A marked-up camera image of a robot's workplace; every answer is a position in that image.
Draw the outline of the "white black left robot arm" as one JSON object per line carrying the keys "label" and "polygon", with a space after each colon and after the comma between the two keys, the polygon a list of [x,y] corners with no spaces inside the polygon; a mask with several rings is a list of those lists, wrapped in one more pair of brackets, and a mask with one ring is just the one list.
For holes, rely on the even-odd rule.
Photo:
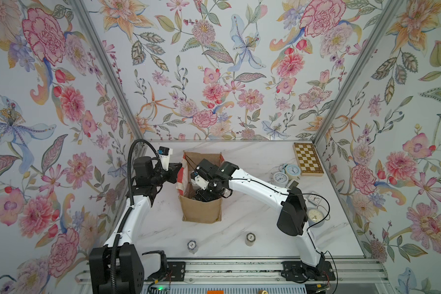
{"label": "white black left robot arm", "polygon": [[155,148],[144,139],[131,144],[124,213],[105,244],[89,255],[93,293],[140,294],[145,281],[154,285],[168,277],[164,251],[138,253],[135,236],[164,184],[177,182],[182,165],[170,161],[172,153],[172,149]]}

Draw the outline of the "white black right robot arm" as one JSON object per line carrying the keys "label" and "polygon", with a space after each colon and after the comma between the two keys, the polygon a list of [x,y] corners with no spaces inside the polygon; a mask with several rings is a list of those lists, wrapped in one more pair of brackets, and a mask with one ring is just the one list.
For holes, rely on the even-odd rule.
{"label": "white black right robot arm", "polygon": [[196,195],[203,200],[227,198],[226,192],[239,192],[268,205],[278,214],[277,228],[294,237],[299,262],[284,265],[285,278],[299,282],[335,280],[333,265],[316,245],[311,232],[304,193],[297,185],[278,187],[256,178],[231,162],[221,166],[204,159],[191,173],[191,182],[198,186]]}

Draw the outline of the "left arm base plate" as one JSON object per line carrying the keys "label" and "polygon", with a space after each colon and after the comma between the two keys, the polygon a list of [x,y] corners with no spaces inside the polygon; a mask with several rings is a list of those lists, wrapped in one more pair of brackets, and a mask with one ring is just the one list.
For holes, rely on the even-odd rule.
{"label": "left arm base plate", "polygon": [[168,262],[158,272],[149,275],[145,282],[169,281],[183,282],[186,273],[185,262]]}

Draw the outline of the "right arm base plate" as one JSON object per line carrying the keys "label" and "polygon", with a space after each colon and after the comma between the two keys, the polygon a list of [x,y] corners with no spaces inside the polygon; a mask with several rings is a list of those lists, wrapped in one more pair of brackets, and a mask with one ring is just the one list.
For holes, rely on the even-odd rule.
{"label": "right arm base plate", "polygon": [[332,264],[321,261],[316,267],[309,266],[302,261],[282,263],[281,276],[290,282],[304,283],[307,281],[335,281],[336,275]]}

